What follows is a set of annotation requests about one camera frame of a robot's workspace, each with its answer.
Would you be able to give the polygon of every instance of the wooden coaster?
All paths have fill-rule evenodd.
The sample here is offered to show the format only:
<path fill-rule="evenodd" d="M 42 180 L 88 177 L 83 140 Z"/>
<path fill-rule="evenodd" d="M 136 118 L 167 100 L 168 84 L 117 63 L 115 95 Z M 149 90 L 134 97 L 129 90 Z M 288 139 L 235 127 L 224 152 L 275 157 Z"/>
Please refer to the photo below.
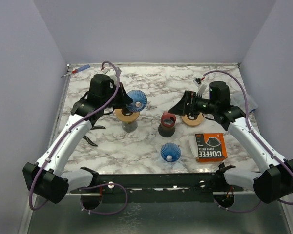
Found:
<path fill-rule="evenodd" d="M 181 116 L 181 119 L 182 119 L 183 123 L 185 123 L 187 126 L 189 126 L 189 127 L 196 127 L 200 123 L 203 122 L 204 117 L 203 117 L 202 114 L 199 114 L 199 116 L 195 120 L 189 119 L 188 116 Z"/>
<path fill-rule="evenodd" d="M 134 122 L 139 117 L 140 112 L 134 112 L 129 116 L 125 116 L 123 115 L 121 109 L 115 109 L 114 115 L 116 116 L 117 119 L 119 119 L 122 122 L 131 123 L 131 122 Z"/>

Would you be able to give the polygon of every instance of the floor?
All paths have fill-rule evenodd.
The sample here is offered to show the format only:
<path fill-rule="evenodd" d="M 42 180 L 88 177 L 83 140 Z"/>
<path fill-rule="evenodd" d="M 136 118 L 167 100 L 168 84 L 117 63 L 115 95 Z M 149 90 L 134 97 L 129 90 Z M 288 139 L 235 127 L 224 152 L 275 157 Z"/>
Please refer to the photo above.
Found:
<path fill-rule="evenodd" d="M 245 210 L 256 204 L 255 194 L 239 194 L 235 195 L 232 208 Z M 107 212 L 120 206 L 102 204 L 97 209 Z M 214 203 L 129 203 L 121 213 L 106 216 L 81 212 L 80 197 L 76 195 L 66 196 L 59 204 L 49 202 L 33 213 L 28 234 L 46 233 L 289 234 L 290 231 L 279 202 L 262 204 L 256 211 L 244 214 L 223 211 Z"/>
<path fill-rule="evenodd" d="M 121 122 L 113 115 L 103 116 L 97 125 L 106 130 L 91 130 L 87 136 L 98 147 L 81 140 L 70 157 L 65 171 L 73 171 L 86 166 L 101 174 L 133 174 L 133 173 L 190 173 L 215 172 L 219 163 L 198 163 L 189 146 L 189 136 L 195 133 L 224 133 L 228 158 L 226 165 L 235 165 L 246 170 L 257 170 L 257 166 L 241 146 L 241 144 L 217 123 L 204 120 L 198 127 L 186 126 L 177 117 L 176 131 L 172 137 L 164 138 L 158 133 L 158 125 L 163 111 L 167 111 L 182 97 L 185 90 L 196 91 L 193 79 L 210 70 L 225 70 L 236 76 L 242 82 L 239 69 L 231 66 L 120 66 L 121 82 L 127 92 L 139 89 L 147 96 L 147 107 L 141 111 L 137 119 L 138 128 L 127 133 L 121 127 Z M 90 80 L 98 67 L 91 67 L 72 76 L 64 104 L 60 123 L 62 130 L 73 104 L 89 89 Z M 239 91 L 239 87 L 230 77 L 224 74 L 211 74 L 206 78 L 210 83 L 222 80 L 230 87 L 230 93 Z M 209 98 L 209 89 L 203 95 Z M 254 117 L 251 122 L 256 127 Z M 161 147 L 168 142 L 180 146 L 182 155 L 176 162 L 164 161 L 160 156 Z"/>

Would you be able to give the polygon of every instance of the black metal frame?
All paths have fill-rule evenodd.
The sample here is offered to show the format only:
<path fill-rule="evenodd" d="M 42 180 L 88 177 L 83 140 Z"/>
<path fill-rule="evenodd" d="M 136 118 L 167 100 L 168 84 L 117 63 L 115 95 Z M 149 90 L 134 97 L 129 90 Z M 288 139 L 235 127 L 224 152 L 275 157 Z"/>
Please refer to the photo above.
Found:
<path fill-rule="evenodd" d="M 223 177 L 223 172 L 232 168 L 223 167 L 215 173 L 176 173 L 176 174 L 125 174 L 100 175 L 97 172 L 83 167 L 93 174 L 89 187 L 109 182 L 121 184 L 128 194 L 128 202 L 155 203 L 155 202 L 213 202 L 213 192 L 227 192 L 230 189 Z M 235 191 L 243 189 L 234 186 Z M 103 187 L 92 190 L 78 189 L 72 191 L 81 194 L 81 201 L 87 209 L 94 209 L 102 203 L 124 202 L 124 191 L 119 187 Z M 102 196 L 89 196 L 86 194 L 100 194 Z"/>

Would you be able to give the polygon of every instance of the marble countertop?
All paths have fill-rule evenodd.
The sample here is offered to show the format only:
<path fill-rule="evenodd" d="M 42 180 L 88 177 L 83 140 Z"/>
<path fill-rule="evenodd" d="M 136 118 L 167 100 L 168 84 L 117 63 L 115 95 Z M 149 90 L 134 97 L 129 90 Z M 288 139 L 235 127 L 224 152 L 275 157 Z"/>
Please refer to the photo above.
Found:
<path fill-rule="evenodd" d="M 91 130 L 87 136 L 98 147 L 89 145 L 82 139 L 73 152 L 65 167 L 65 171 L 73 171 L 88 167 L 101 174 L 133 174 L 133 173 L 194 173 L 215 172 L 219 162 L 196 162 L 190 146 L 189 136 L 195 133 L 224 133 L 228 158 L 226 165 L 235 165 L 241 169 L 257 170 L 253 159 L 243 146 L 228 132 L 214 121 L 204 120 L 199 126 L 186 126 L 177 116 L 175 134 L 164 138 L 158 133 L 163 111 L 167 111 L 182 97 L 185 90 L 196 91 L 194 77 L 210 70 L 225 70 L 236 76 L 242 82 L 237 66 L 120 66 L 121 82 L 127 92 L 139 89 L 147 96 L 147 107 L 138 117 L 138 128 L 127 133 L 121 127 L 121 122 L 113 115 L 101 117 L 96 125 L 106 127 L 105 130 Z M 73 104 L 89 89 L 90 80 L 99 67 L 91 67 L 71 77 L 59 131 L 63 129 Z M 205 81 L 225 81 L 230 87 L 230 93 L 239 91 L 238 85 L 225 74 L 210 74 Z M 209 89 L 203 94 L 209 98 Z M 257 127 L 251 115 L 252 124 Z M 162 159 L 161 147 L 166 143 L 180 146 L 182 155 L 176 162 L 170 163 Z"/>

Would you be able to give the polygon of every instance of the lavender wall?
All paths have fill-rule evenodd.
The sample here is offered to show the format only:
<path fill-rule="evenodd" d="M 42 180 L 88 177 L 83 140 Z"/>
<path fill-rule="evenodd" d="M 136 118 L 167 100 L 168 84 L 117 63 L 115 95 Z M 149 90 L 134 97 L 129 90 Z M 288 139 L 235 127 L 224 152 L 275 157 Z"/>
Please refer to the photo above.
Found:
<path fill-rule="evenodd" d="M 32 0 L 0 1 L 0 234 L 18 231 L 22 167 L 47 147 L 66 70 Z"/>
<path fill-rule="evenodd" d="M 275 0 L 34 0 L 68 63 L 241 62 Z"/>
<path fill-rule="evenodd" d="M 241 64 L 241 74 L 259 103 L 256 119 L 262 135 L 293 158 L 293 0 L 277 0 Z"/>

